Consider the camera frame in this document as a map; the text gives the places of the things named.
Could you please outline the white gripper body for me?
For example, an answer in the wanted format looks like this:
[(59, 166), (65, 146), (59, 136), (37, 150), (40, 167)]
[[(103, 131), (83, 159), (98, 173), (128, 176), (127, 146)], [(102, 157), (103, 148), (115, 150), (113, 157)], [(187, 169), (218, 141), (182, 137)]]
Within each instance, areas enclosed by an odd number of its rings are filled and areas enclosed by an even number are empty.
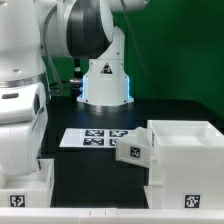
[(31, 121), (0, 125), (0, 169), (5, 175), (29, 175), (33, 171), (47, 122), (43, 107)]

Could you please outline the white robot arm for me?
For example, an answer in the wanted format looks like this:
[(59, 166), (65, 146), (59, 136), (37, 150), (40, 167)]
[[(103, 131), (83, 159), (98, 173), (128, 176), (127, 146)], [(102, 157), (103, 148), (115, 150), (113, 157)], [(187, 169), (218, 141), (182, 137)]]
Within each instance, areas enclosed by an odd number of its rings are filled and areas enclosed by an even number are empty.
[(113, 33), (108, 0), (0, 0), (0, 171), (37, 167), (50, 100), (43, 59), (98, 58)]

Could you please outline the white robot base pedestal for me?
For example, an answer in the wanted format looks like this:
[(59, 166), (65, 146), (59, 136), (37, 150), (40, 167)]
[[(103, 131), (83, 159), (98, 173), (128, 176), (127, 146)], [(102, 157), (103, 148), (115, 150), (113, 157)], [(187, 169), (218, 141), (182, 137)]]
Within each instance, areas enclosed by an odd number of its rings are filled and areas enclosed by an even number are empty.
[(124, 69), (125, 35), (114, 24), (113, 12), (144, 9), (149, 0), (80, 0), (75, 15), (80, 20), (79, 47), (89, 59), (77, 101), (94, 111), (117, 111), (134, 99), (129, 94), (129, 76)]

